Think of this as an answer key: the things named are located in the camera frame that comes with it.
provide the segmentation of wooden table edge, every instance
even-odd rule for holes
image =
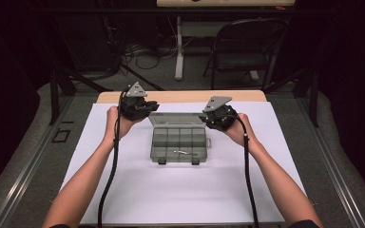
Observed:
[[[117,104],[120,91],[102,92],[97,104]],[[212,96],[232,97],[233,102],[267,102],[260,90],[175,90],[147,91],[147,101],[158,103],[207,103]]]

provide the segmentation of hand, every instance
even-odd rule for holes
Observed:
[[[108,111],[107,111],[107,120],[106,120],[106,132],[105,132],[105,140],[111,140],[113,141],[115,139],[115,123],[118,119],[118,107],[117,106],[112,106]],[[127,118],[121,117],[121,125],[120,125],[120,139],[125,136],[130,128],[140,122],[142,120],[138,120],[135,122],[130,121]]]
[[[239,113],[238,114],[240,119],[242,120],[242,122],[245,125],[245,129],[247,130],[247,135],[248,135],[248,139],[249,139],[249,151],[251,154],[254,153],[254,151],[258,150],[259,147],[261,146],[261,143],[258,141],[254,130],[250,124],[250,120],[248,119],[248,116],[244,113]],[[235,120],[233,125],[230,126],[226,131],[224,131],[224,133],[230,137],[230,139],[233,140],[233,142],[244,146],[244,130],[242,129],[242,125],[238,120]]]

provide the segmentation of cord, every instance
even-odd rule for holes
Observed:
[[[124,89],[121,92],[120,100],[118,102],[118,106],[120,106],[121,100],[124,97],[124,94],[127,92],[127,90],[128,90],[128,88]],[[105,204],[106,195],[108,193],[108,190],[111,186],[112,181],[114,180],[115,171],[117,170],[118,151],[119,151],[119,144],[120,144],[120,125],[121,125],[121,112],[120,112],[120,108],[118,107],[118,118],[117,118],[117,121],[115,122],[115,125],[114,125],[114,133],[115,133],[115,138],[114,138],[114,160],[112,162],[112,168],[111,168],[111,172],[110,172],[109,177],[108,177],[108,181],[107,181],[107,184],[106,184],[105,191],[103,192],[102,197],[100,199],[99,212],[98,212],[98,217],[97,217],[97,225],[98,225],[99,228],[103,227],[103,223],[102,223],[103,206]]]
[[[167,56],[162,56],[162,58],[168,58],[168,57],[173,56],[173,55],[176,53],[176,51],[177,51],[177,45],[178,45],[178,43],[179,43],[179,42],[178,42],[178,38],[177,38],[177,33],[176,33],[176,31],[174,30],[173,25],[171,25],[171,21],[170,21],[170,18],[169,18],[169,17],[167,17],[167,21],[168,21],[168,25],[170,25],[171,30],[173,31],[173,35],[174,35],[175,39],[176,39],[176,47],[174,48],[174,51],[173,51],[171,54],[169,54],[169,55],[167,55]]]
[[[140,65],[139,65],[139,63],[138,63],[138,58],[139,58],[139,56],[137,55],[137,56],[135,57],[135,66],[136,66],[137,68],[140,68],[140,69],[152,69],[152,68],[154,68],[154,67],[157,67],[157,66],[158,66],[158,64],[159,64],[159,62],[160,62],[160,57],[159,57],[159,55],[157,55],[156,53],[154,53],[154,57],[156,58],[156,63],[155,63],[153,66],[143,67],[143,66],[140,66]]]
[[[248,138],[247,129],[245,128],[245,124],[240,119],[239,116],[222,115],[222,116],[217,116],[215,118],[224,118],[224,117],[230,117],[230,118],[234,118],[234,119],[238,120],[240,122],[241,126],[242,126],[242,130],[244,131],[243,138],[244,138],[244,162],[245,162],[244,172],[245,172],[245,182],[247,184],[248,195],[250,196],[251,207],[253,209],[254,226],[256,228],[259,228],[259,221],[258,221],[258,215],[257,215],[257,207],[256,207],[256,202],[254,200],[253,188],[251,187],[251,181],[250,181],[250,163],[249,163],[250,150],[248,148],[248,142],[250,141],[250,139]]]

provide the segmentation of box lid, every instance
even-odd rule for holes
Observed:
[[[200,116],[204,114],[201,112],[152,112],[149,120],[154,127],[205,127]]]

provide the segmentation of clear plastic box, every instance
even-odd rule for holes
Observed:
[[[158,164],[168,162],[206,162],[208,140],[202,113],[153,112],[153,140],[150,158]]]

